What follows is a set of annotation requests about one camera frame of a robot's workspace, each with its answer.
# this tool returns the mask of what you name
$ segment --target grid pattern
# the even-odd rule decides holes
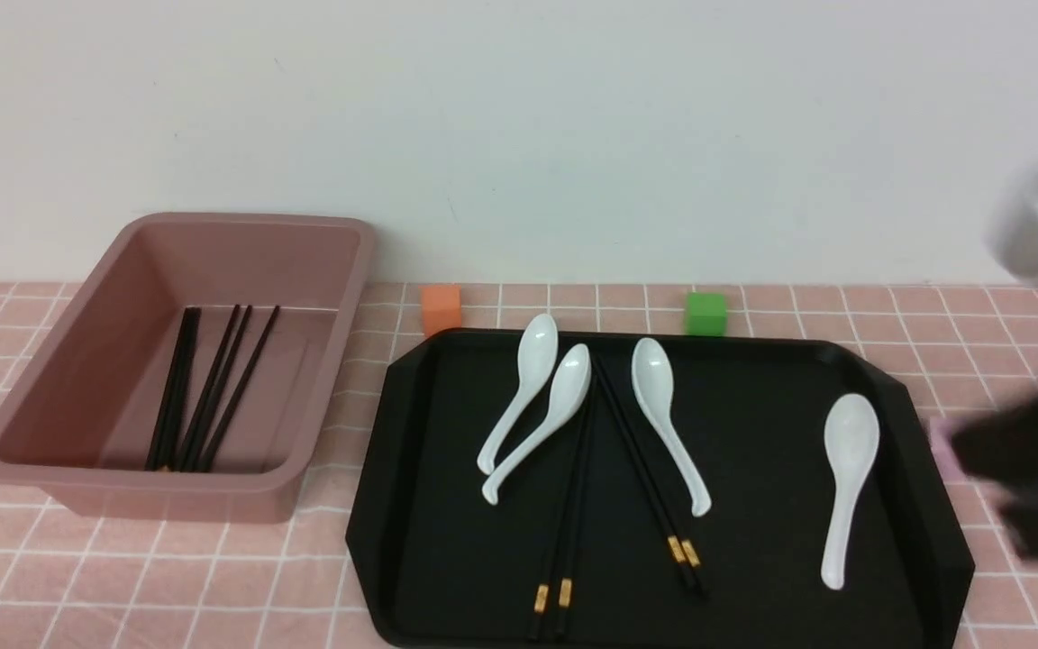
[[[0,283],[0,399],[74,295]],[[1038,291],[1018,287],[462,287],[467,327],[679,333],[687,292],[728,296],[734,336],[823,339],[897,375],[936,424],[1038,390]],[[296,516],[277,525],[79,518],[32,488],[0,485],[0,646],[386,646],[343,539],[387,362],[421,341],[419,291],[364,293]],[[978,564],[957,648],[1038,648],[1038,563],[1022,563],[933,436]]]

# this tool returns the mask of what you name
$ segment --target chopsticks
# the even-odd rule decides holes
[[[584,501],[588,497],[588,467],[591,465],[592,444],[595,433],[592,431],[592,423],[595,420],[594,406],[585,407],[580,422],[580,436],[583,439],[579,443],[583,444],[582,457],[579,460],[579,468],[574,476],[574,502],[568,514],[568,541],[564,549],[564,567],[559,570],[559,607],[556,609],[555,616],[555,637],[563,638],[568,632],[568,616],[571,612],[571,592],[574,589],[574,574],[576,574],[576,558],[579,556],[579,537],[582,531],[582,520],[584,519]]]
[[[652,514],[655,515],[655,521],[659,525],[660,533],[663,534],[667,549],[671,550],[672,560],[680,568],[680,578],[683,578],[683,584],[688,589],[692,589],[692,591],[698,592],[700,595],[707,596],[708,588],[703,578],[703,570],[700,569],[702,563],[700,561],[700,553],[695,550],[695,543],[691,541],[691,537],[680,535],[679,525],[676,524],[677,517],[671,507],[667,506],[663,493],[659,490],[659,484],[656,483],[654,476],[652,476],[651,465],[647,463],[643,448],[638,445],[638,440],[635,439],[634,431],[631,428],[631,418],[627,415],[627,411],[623,407],[623,402],[619,401],[614,393],[614,386],[611,383],[611,378],[605,372],[605,369],[603,369],[602,360],[594,358],[592,367],[598,375],[598,384],[602,387],[606,401],[608,401],[614,413],[619,435],[622,436],[624,443],[627,445],[627,452],[631,454],[631,464],[635,467],[638,484],[643,486],[647,501],[651,504]]]
[[[182,312],[174,353],[170,356],[170,369],[167,370],[166,384],[162,387],[162,402],[155,423],[155,435],[143,464],[146,471],[169,468],[173,459],[179,428],[182,427],[182,414],[187,404],[190,367],[194,360],[200,315],[201,313],[195,307],[187,307]]]
[[[250,316],[250,307],[247,307],[247,316]],[[198,394],[198,404],[194,407],[194,414],[190,415],[190,425],[187,427],[187,435],[182,439],[182,454],[175,457],[174,464],[170,468],[174,471],[189,471],[191,457],[197,459],[198,452],[195,451],[197,444],[201,443],[202,436],[207,435],[207,428],[211,425],[211,420],[215,417],[215,408],[218,407],[218,398],[211,399],[215,390],[215,383],[219,381],[219,371],[222,369],[222,359],[226,356],[227,342],[230,341],[230,333],[235,331],[236,321],[239,320],[239,304],[230,312],[230,320],[227,320],[226,329],[222,330],[222,341],[219,341],[219,348],[215,350],[215,358],[211,360],[211,369],[207,374],[207,382],[202,383],[202,391]]]
[[[564,480],[564,488],[559,493],[558,506],[553,528],[547,547],[543,550],[543,567],[540,570],[540,584],[536,588],[536,602],[531,607],[530,624],[527,639],[539,641],[543,636],[543,620],[550,605],[556,604],[556,637],[566,633],[568,613],[571,609],[571,595],[574,588],[574,563],[579,550],[579,537],[582,526],[582,505],[588,485],[588,467],[591,455],[593,434],[592,421],[594,410],[593,399],[584,400],[583,411],[579,418],[579,438],[572,452],[571,471]],[[551,586],[555,583],[556,563],[564,564],[559,570],[558,595],[551,599]]]
[[[247,307],[247,316],[250,316],[249,306]],[[243,399],[243,391],[247,389],[247,382],[250,381],[250,375],[255,372],[255,366],[258,364],[258,357],[263,354],[263,347],[267,345],[267,340],[271,336],[271,329],[275,327],[275,321],[277,318],[279,318],[279,307],[276,306],[272,309],[271,317],[267,319],[267,325],[264,326],[263,333],[258,336],[258,342],[255,344],[255,350],[250,353],[247,366],[243,369],[243,376],[239,378],[239,383],[235,386],[235,391],[230,394],[230,400],[227,401],[225,409],[222,410],[222,417],[219,420],[218,427],[215,427],[215,434],[211,435],[211,441],[207,445],[207,451],[202,453],[201,458],[198,460],[199,472],[209,472],[211,464],[215,463],[215,455],[219,452],[219,444],[222,444],[222,438],[223,436],[226,436],[227,427],[230,427],[230,420],[235,418],[239,402]],[[243,329],[246,328],[247,317],[243,317],[243,327],[239,329],[240,336],[243,334]],[[229,368],[230,362],[227,362],[227,373],[229,373]]]
[[[177,444],[182,416],[186,410],[191,367],[194,364],[197,346],[198,320],[201,316],[201,309],[198,307],[184,309],[174,352],[170,357],[166,382],[162,387],[162,402],[155,424],[152,447],[147,451],[146,461],[143,465],[147,471],[167,469],[167,471],[181,472],[210,472],[213,468],[215,457],[219,453],[219,448],[222,447],[222,440],[226,438],[227,430],[235,418],[240,402],[243,401],[244,391],[246,391],[251,375],[254,374],[256,366],[258,366],[263,349],[270,339],[272,329],[275,328],[275,322],[280,312],[280,307],[277,306],[272,309],[271,317],[255,343],[255,349],[243,368],[243,374],[240,375],[239,381],[236,383],[235,391],[231,391],[230,399],[222,409],[222,416],[215,425],[214,434],[208,442],[211,424],[215,423],[215,414],[219,410],[222,394],[226,390],[227,382],[230,380],[236,355],[239,353],[240,346],[243,345],[244,333],[247,332],[247,327],[250,325],[252,308],[254,307],[243,308],[240,304],[235,304],[235,308],[230,309],[230,316],[227,319],[225,329],[222,330],[218,349],[215,350],[215,357],[211,360],[207,378],[202,382],[198,402],[194,406],[194,411],[187,425],[186,435],[182,439],[182,444]],[[240,310],[243,313],[242,319],[239,318]]]

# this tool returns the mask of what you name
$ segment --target white spoon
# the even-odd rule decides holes
[[[635,352],[631,355],[631,386],[635,389],[635,401],[651,423],[659,438],[663,440],[672,460],[680,469],[687,492],[691,493],[691,515],[703,516],[712,508],[712,496],[707,492],[704,478],[695,468],[687,449],[683,447],[680,433],[672,424],[672,395],[675,394],[675,377],[672,362],[666,352],[654,339],[639,339]]]
[[[483,475],[490,476],[491,471],[494,471],[495,456],[499,453],[502,440],[507,438],[522,411],[527,409],[539,390],[543,389],[547,379],[551,378],[551,371],[555,370],[555,357],[558,354],[559,330],[555,326],[555,319],[541,313],[527,323],[522,339],[519,339],[519,389],[479,451],[476,463]]]
[[[491,476],[488,476],[487,481],[483,483],[483,497],[486,497],[488,503],[498,505],[499,485],[502,485],[502,481],[506,481],[520,461],[526,460],[543,440],[558,431],[579,411],[579,407],[588,398],[590,386],[591,353],[588,351],[588,345],[573,346],[564,356],[564,361],[559,362],[555,378],[551,380],[551,395],[548,398],[547,416],[543,420],[543,424],[531,431],[527,439],[519,442],[519,447],[516,447],[506,460],[499,461],[495,471],[491,471]]]
[[[827,448],[827,461],[836,476],[836,506],[823,546],[820,576],[832,591],[840,591],[848,562],[851,520],[878,452],[876,409],[863,395],[845,394],[837,400],[823,424],[823,445]]]

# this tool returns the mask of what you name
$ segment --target green block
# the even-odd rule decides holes
[[[720,293],[687,293],[683,329],[688,336],[721,336],[728,330],[728,298]]]

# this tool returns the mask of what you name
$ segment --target orange block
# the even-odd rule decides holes
[[[430,287],[420,287],[419,296],[424,312],[425,336],[432,337],[441,330],[462,327],[457,285],[433,283]]]

